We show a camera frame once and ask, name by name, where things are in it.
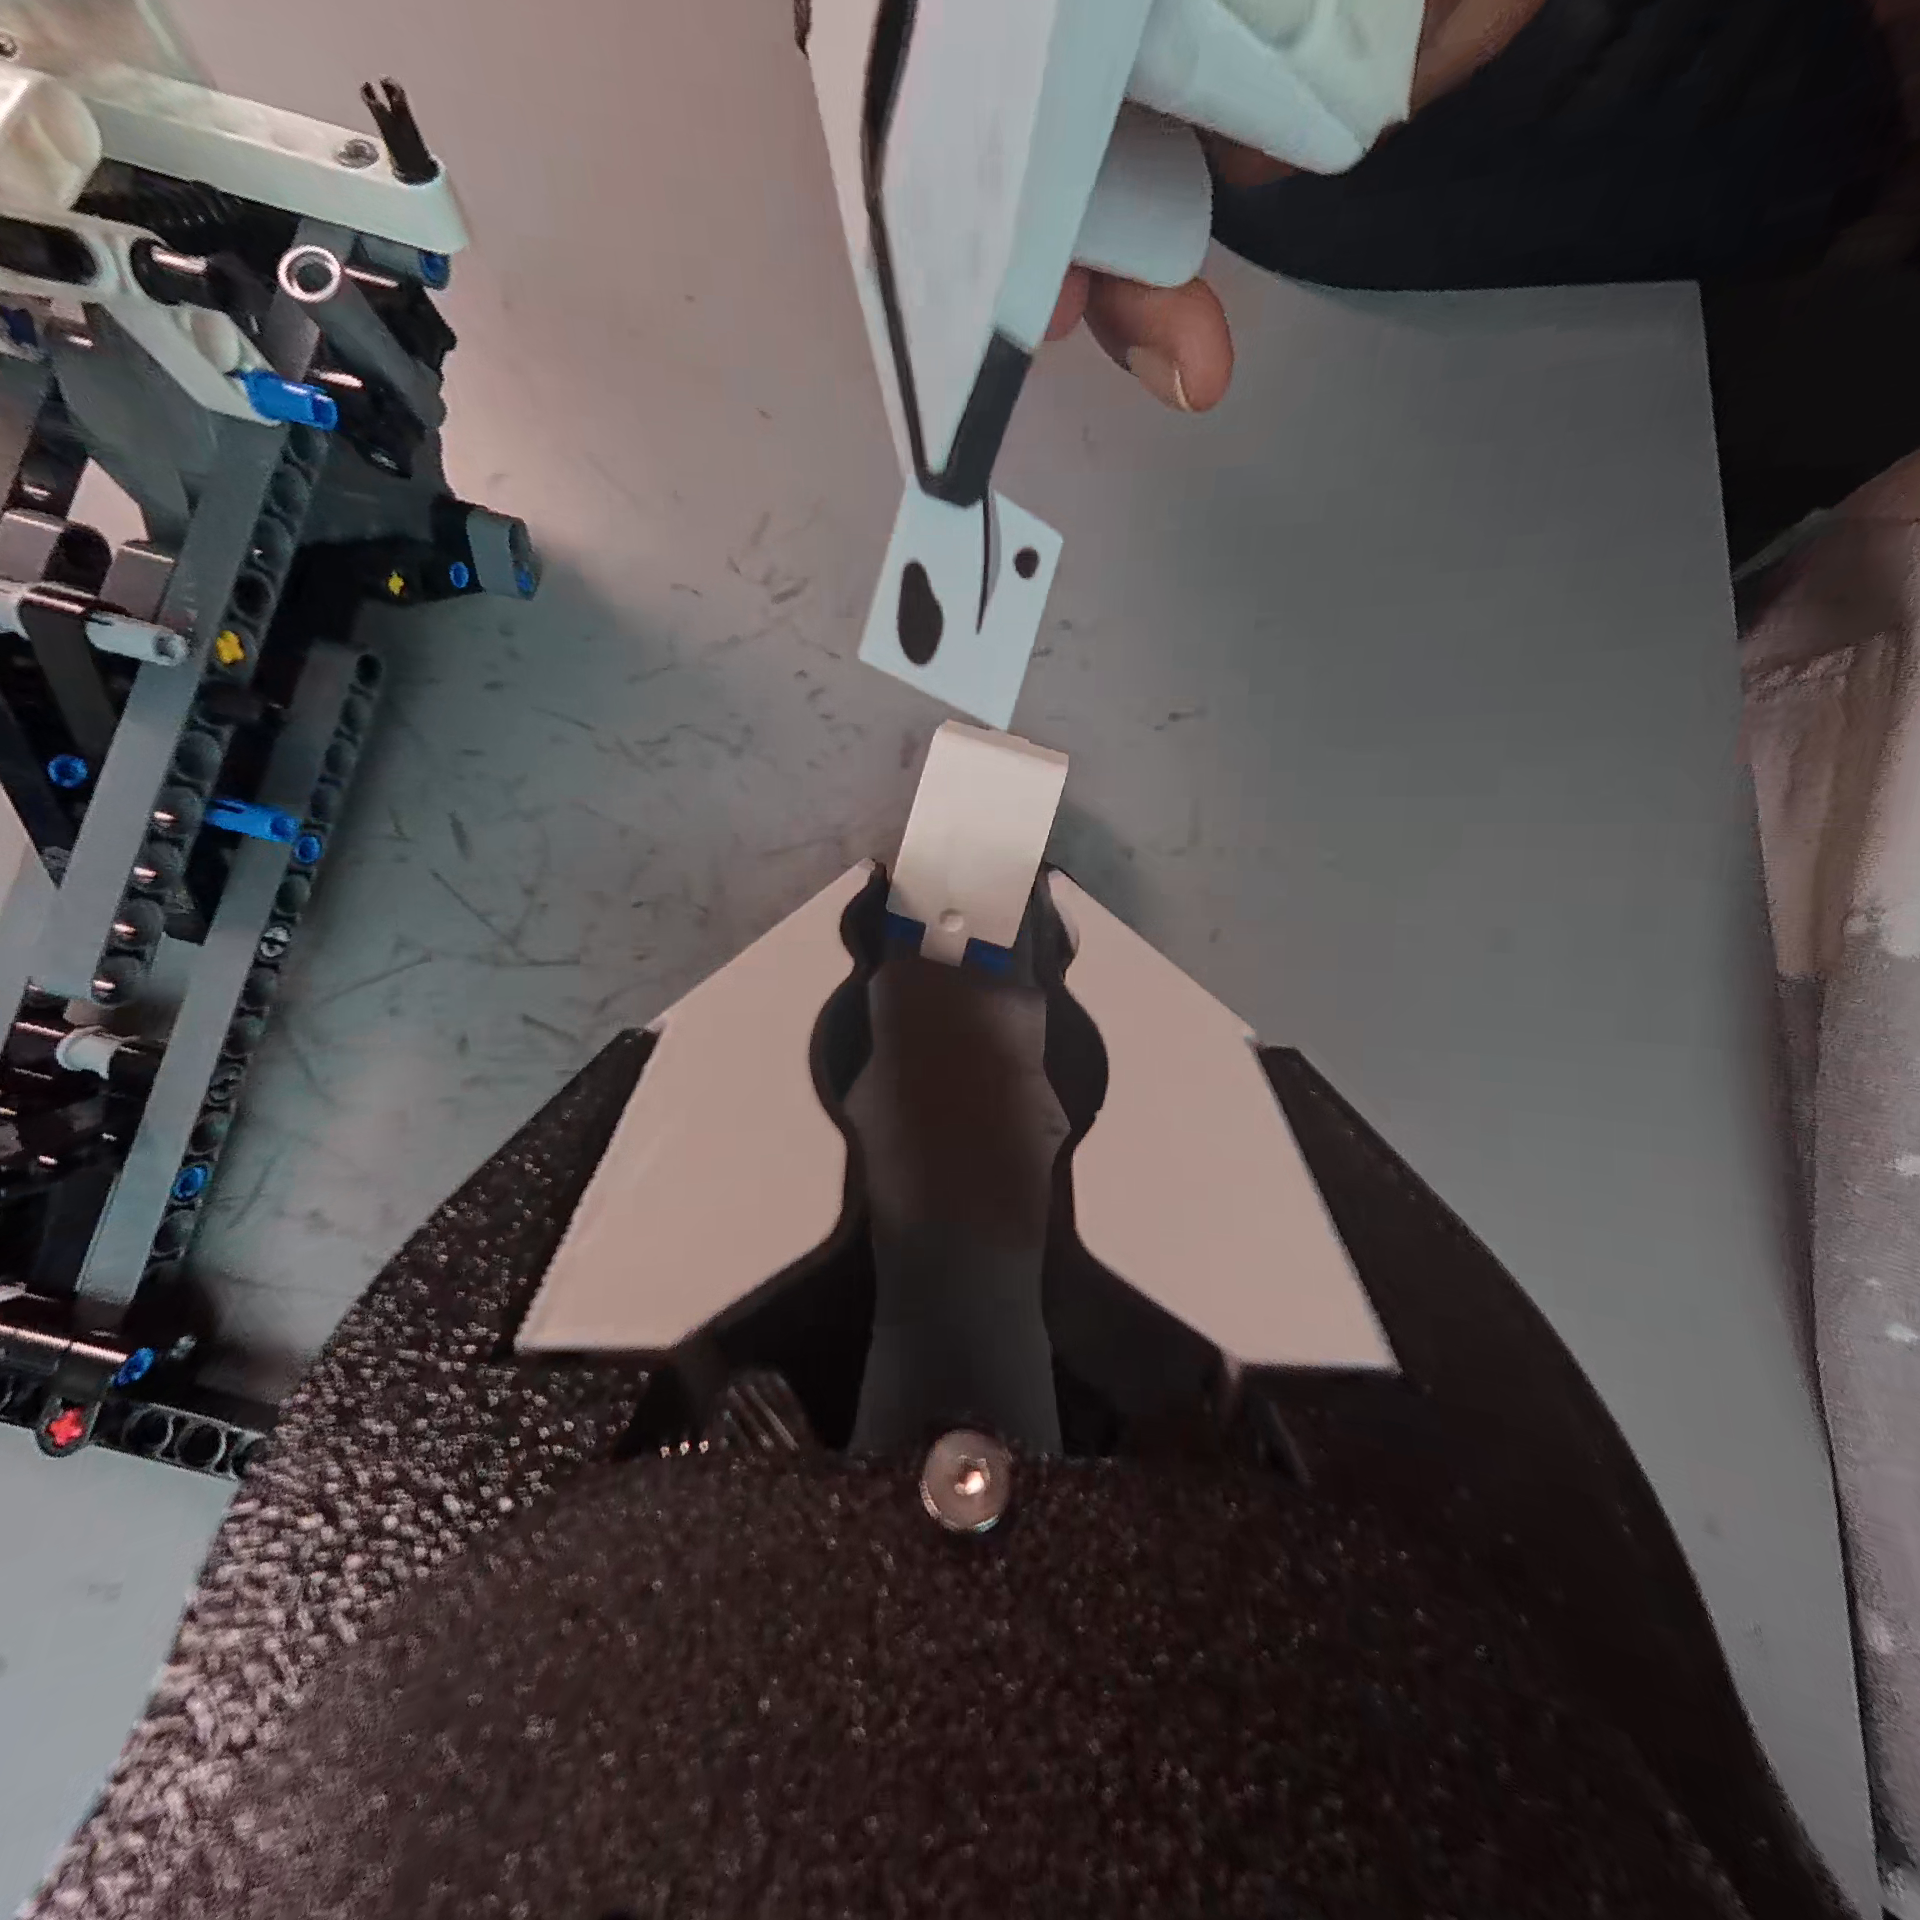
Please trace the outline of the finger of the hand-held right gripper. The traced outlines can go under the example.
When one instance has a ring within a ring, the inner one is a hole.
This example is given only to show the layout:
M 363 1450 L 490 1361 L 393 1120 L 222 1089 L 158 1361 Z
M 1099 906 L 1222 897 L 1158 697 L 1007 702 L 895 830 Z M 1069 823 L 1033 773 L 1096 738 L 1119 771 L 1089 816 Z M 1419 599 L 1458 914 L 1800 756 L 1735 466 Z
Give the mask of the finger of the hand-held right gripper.
M 978 505 L 1075 263 L 1158 279 L 1148 3 L 880 3 L 870 245 L 917 487 Z
M 830 150 L 846 259 L 904 487 L 922 487 L 917 409 L 910 382 L 900 382 L 890 338 L 870 208 L 870 143 L 890 112 L 900 38 L 913 10 L 913 3 L 800 3 L 800 51 Z

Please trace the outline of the white curved brick panel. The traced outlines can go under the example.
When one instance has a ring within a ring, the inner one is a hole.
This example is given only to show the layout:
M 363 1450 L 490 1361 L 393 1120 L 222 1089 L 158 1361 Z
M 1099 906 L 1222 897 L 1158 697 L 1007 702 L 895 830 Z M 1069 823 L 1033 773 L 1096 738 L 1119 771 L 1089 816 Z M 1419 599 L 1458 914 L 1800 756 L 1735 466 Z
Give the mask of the white curved brick panel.
M 913 921 L 948 911 L 973 936 L 1017 947 L 1069 782 L 1069 753 L 944 721 L 890 864 L 887 906 Z

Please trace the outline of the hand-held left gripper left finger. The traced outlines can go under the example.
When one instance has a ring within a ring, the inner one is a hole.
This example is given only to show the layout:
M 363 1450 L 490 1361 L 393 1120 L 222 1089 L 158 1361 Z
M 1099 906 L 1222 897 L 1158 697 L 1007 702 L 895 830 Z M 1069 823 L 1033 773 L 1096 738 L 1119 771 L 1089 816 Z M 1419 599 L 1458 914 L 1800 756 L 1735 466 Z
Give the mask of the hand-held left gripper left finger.
M 646 1372 L 632 1447 L 698 1444 L 774 1378 L 854 1434 L 874 1334 L 870 1180 L 848 1093 L 872 1057 L 887 879 L 854 862 L 686 989 L 515 1324 L 525 1357 Z

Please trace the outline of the brick-built truck chassis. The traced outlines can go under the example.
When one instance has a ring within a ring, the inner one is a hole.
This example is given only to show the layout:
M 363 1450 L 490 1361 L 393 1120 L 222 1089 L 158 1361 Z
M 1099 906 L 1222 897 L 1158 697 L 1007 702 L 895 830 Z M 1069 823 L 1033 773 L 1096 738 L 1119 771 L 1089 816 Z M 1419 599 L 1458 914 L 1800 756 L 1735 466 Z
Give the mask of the brick-built truck chassis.
M 2 3 L 2 1427 L 242 1476 L 189 1273 L 386 659 L 537 596 L 445 476 L 466 247 L 368 130 L 205 82 L 160 3 Z

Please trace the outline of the grey bleached hoodie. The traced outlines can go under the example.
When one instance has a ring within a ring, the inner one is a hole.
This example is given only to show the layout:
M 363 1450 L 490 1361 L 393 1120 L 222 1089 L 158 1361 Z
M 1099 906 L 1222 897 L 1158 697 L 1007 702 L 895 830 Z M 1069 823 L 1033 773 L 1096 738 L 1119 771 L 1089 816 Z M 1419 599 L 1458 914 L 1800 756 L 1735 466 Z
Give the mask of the grey bleached hoodie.
M 1740 578 L 1881 1907 L 1918 1916 L 1918 455 Z

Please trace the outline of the person's right hand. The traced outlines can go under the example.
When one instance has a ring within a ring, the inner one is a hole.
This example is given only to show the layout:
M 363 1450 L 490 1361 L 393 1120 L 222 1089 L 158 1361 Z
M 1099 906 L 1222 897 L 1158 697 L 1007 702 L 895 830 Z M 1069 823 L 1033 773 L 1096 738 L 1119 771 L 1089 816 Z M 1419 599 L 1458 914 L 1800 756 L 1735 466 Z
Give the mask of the person's right hand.
M 1419 113 L 1487 69 L 1542 3 L 1425 3 L 1408 112 Z M 1235 375 L 1235 338 L 1216 288 L 1189 278 L 1148 288 L 1072 267 L 1045 342 L 1083 330 L 1099 353 L 1155 401 L 1181 413 L 1222 406 Z

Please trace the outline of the grey desk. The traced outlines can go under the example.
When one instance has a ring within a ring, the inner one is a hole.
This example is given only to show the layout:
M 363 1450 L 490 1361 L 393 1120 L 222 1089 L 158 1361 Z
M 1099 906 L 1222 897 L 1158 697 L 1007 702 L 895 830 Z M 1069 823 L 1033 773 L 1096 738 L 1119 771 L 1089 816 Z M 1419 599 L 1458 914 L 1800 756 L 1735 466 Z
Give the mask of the grey desk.
M 411 88 L 466 203 L 451 471 L 549 578 L 393 692 L 205 1223 L 264 1385 L 611 1041 L 890 856 L 940 713 L 854 662 L 897 502 L 788 3 L 178 3 L 208 75 Z M 1018 730 L 1058 862 L 1498 1253 L 1638 1454 L 1879 1907 L 1699 299 L 1333 297 L 1216 259 L 1209 418 L 1048 349 Z

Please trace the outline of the small peeled sticker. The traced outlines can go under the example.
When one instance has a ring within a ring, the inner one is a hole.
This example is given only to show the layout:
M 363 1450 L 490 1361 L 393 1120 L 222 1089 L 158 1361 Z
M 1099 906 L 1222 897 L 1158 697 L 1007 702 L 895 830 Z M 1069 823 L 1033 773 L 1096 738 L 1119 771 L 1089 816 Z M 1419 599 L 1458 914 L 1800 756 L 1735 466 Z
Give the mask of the small peeled sticker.
M 900 490 L 860 662 L 984 729 L 1010 729 L 1060 535 L 1003 493 L 975 505 Z

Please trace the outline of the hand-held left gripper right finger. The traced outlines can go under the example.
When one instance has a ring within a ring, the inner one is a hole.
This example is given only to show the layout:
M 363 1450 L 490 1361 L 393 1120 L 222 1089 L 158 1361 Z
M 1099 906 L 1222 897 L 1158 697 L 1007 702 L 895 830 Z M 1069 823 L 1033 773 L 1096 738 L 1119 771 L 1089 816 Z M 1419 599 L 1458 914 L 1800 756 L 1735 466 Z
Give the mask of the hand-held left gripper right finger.
M 1291 1454 L 1294 1395 L 1403 1364 L 1257 1027 L 1060 867 L 1035 896 L 1042 1328 L 1069 1454 Z

